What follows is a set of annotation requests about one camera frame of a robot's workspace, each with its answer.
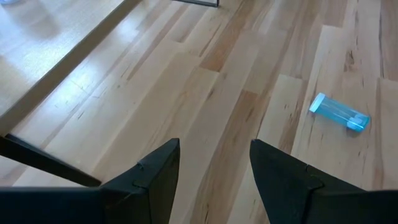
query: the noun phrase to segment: container cap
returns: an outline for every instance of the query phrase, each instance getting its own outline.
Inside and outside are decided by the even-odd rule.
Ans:
[[[321,105],[323,99],[325,99],[326,95],[324,93],[319,93],[317,97],[315,97],[314,101],[312,102],[310,106],[310,111],[312,113],[315,113],[316,110],[319,108]]]

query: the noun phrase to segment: blue plastic container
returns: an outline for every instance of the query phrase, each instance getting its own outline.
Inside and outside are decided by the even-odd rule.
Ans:
[[[362,114],[336,100],[319,93],[310,106],[310,111],[340,123],[347,128],[361,132],[366,128],[370,117]]]

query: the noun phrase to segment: blue plastic tube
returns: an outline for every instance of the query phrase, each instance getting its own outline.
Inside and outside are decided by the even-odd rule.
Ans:
[[[357,132],[363,131],[370,121],[369,116],[328,98],[324,93],[319,93],[314,99],[310,111],[321,114]]]

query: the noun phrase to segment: black table leg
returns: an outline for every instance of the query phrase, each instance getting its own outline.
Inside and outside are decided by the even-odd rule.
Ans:
[[[8,134],[6,137],[0,137],[0,156],[46,171],[83,186],[96,187],[101,185],[101,181],[94,177],[11,134]]]

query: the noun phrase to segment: black metal leg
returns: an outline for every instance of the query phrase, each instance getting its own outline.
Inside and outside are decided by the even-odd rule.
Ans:
[[[201,5],[201,6],[209,6],[209,7],[218,7],[220,4],[220,0],[217,0],[216,3],[198,1],[198,0],[175,0],[175,1],[181,1],[181,2],[192,3],[192,4]]]
[[[11,134],[0,138],[0,156],[35,167],[36,169],[46,171],[83,186],[96,187],[101,185],[101,181],[94,177]]]

